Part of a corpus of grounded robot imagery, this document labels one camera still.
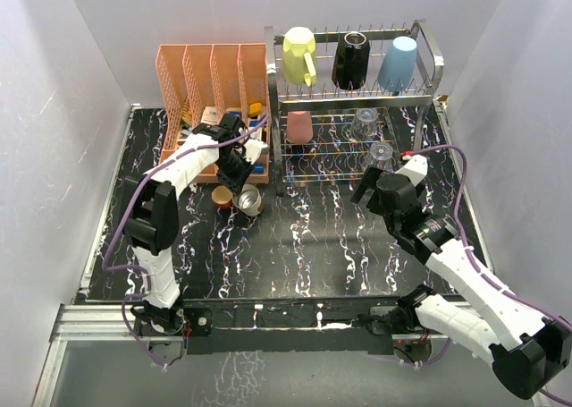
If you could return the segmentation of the small orange mug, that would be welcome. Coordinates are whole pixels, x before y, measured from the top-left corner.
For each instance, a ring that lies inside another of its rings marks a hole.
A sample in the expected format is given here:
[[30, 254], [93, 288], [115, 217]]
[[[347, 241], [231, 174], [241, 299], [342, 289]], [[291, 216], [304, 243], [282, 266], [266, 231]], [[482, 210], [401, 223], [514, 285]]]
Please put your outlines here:
[[218, 185], [212, 190], [211, 199], [218, 208], [230, 208], [233, 204], [233, 193], [227, 187]]

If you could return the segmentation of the stainless steel cup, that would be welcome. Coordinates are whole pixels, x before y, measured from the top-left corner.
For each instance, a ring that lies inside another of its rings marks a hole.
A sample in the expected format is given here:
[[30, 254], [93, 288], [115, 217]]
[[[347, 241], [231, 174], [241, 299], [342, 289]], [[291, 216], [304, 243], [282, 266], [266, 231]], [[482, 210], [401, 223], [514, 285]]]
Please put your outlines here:
[[235, 206], [247, 216], [257, 216], [262, 210], [262, 197], [258, 189], [244, 190], [236, 198]]

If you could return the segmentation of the clear ribbed glass cup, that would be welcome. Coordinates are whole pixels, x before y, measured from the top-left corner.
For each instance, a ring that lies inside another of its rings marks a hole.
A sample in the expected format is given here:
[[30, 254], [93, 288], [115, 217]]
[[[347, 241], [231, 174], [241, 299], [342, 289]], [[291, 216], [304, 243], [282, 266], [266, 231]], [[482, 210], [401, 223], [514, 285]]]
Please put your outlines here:
[[379, 115], [375, 108], [359, 108], [350, 125], [350, 133], [356, 140], [372, 140], [378, 127]]

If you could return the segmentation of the pink plastic cup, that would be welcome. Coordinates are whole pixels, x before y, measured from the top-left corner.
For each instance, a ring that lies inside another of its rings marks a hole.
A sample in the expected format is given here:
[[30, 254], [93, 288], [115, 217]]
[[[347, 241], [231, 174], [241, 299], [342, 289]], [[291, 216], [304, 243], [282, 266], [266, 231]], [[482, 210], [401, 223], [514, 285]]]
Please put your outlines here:
[[313, 139], [312, 116], [309, 111], [290, 111], [287, 116], [286, 138], [295, 145], [306, 144]]

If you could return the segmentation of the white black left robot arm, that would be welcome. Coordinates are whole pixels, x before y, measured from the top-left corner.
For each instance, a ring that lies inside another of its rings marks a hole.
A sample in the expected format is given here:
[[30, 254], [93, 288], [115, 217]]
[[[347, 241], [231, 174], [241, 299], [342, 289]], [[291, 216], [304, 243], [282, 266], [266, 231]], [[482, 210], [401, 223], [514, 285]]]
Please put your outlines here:
[[122, 234], [142, 269], [144, 289], [142, 310], [132, 312], [155, 330], [173, 335], [184, 326], [172, 263], [180, 195], [210, 165], [218, 168], [221, 185], [233, 195], [242, 192], [258, 159], [268, 151], [259, 132], [265, 121], [248, 128], [238, 116], [224, 114], [218, 124], [200, 123], [163, 163], [125, 180]]

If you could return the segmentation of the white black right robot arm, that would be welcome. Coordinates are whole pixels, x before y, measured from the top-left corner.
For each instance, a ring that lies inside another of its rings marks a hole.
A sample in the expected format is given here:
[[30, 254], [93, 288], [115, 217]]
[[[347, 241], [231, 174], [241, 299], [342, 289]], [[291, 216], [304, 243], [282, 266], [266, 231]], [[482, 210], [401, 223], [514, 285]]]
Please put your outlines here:
[[388, 173], [368, 167], [352, 196], [381, 216], [398, 245], [438, 274], [471, 305], [469, 313], [435, 290], [418, 286], [398, 300], [400, 325], [411, 333], [423, 328], [448, 336], [482, 359], [516, 397], [539, 393], [570, 363], [571, 330], [566, 323], [517, 301], [490, 270], [469, 257], [458, 231], [420, 203], [424, 168]]

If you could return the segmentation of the blue grey cylinder battery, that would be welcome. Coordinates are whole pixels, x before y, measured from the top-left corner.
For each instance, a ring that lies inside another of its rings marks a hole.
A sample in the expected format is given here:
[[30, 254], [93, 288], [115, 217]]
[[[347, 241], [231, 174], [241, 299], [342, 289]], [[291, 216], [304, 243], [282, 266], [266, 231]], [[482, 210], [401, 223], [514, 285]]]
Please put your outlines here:
[[263, 164], [257, 164], [257, 165], [255, 165], [252, 173], [253, 174], [263, 174], [264, 171], [265, 171], [264, 165]]

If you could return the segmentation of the white barcode label card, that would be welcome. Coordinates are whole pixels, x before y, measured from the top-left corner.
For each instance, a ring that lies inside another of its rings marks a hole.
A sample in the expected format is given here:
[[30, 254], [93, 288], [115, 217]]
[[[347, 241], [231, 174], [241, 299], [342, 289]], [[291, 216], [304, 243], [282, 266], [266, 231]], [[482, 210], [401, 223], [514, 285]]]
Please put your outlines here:
[[210, 125], [217, 125], [219, 121], [216, 108], [214, 106], [206, 106], [201, 115], [200, 122]]

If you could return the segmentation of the yellow black small object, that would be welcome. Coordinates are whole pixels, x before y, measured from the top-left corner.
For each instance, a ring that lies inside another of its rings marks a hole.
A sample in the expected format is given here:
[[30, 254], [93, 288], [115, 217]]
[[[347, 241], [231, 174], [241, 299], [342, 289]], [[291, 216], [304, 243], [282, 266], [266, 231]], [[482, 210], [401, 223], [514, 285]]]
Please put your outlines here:
[[257, 117], [263, 113], [263, 105], [261, 103], [253, 103], [248, 108], [249, 117]]

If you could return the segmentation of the orange plastic file organizer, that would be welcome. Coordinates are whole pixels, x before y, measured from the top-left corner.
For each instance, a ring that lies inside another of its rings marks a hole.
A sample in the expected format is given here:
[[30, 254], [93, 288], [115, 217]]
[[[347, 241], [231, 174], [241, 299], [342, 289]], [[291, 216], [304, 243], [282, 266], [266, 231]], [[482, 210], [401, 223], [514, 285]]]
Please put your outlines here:
[[[206, 106], [216, 108], [218, 121], [236, 114], [248, 127], [270, 114], [263, 43], [161, 45], [156, 71], [168, 119], [162, 161], [182, 145], [183, 128], [200, 123]], [[249, 117], [256, 102], [263, 113]]]

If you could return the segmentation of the light blue cup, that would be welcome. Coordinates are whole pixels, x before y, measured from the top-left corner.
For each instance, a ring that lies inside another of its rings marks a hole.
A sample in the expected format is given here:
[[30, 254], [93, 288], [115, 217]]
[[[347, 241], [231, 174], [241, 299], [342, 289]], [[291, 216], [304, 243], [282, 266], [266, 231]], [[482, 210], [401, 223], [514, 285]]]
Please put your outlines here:
[[390, 93], [400, 93], [410, 83], [416, 65], [417, 43], [408, 36], [395, 38], [378, 73], [378, 84]]

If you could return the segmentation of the black glossy cup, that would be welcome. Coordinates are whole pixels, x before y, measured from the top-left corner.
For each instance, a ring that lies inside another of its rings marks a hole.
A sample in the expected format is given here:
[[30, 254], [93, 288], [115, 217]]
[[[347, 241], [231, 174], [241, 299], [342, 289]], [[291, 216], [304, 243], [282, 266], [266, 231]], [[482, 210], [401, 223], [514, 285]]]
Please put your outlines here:
[[336, 47], [332, 68], [332, 82], [342, 90], [361, 89], [366, 83], [370, 42], [359, 31], [343, 35]]

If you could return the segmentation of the yellow faceted mug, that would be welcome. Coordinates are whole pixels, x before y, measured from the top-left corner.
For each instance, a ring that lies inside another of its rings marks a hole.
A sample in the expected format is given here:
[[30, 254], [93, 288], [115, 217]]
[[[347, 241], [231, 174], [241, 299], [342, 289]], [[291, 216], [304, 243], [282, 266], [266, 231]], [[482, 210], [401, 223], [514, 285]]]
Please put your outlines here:
[[282, 43], [282, 71], [288, 83], [316, 85], [315, 51], [315, 36], [309, 28], [293, 27], [286, 32]]

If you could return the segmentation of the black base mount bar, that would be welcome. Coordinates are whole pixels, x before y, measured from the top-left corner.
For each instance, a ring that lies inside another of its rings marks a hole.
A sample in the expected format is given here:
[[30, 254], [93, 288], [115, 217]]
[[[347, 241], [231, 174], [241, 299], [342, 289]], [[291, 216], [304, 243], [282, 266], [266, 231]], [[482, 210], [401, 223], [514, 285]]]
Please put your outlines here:
[[396, 322], [394, 297], [178, 300], [173, 309], [130, 307], [151, 344], [178, 341], [187, 355], [223, 352], [367, 352], [427, 360], [427, 331]]

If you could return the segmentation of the aluminium frame rail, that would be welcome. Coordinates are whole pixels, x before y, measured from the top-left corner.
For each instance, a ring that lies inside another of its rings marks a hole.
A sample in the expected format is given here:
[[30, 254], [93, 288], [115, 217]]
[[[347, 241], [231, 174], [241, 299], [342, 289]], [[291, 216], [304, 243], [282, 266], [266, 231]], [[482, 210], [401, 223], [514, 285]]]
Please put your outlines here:
[[451, 346], [415, 368], [364, 352], [228, 352], [164, 371], [114, 305], [64, 306], [37, 406], [518, 406], [484, 364]]

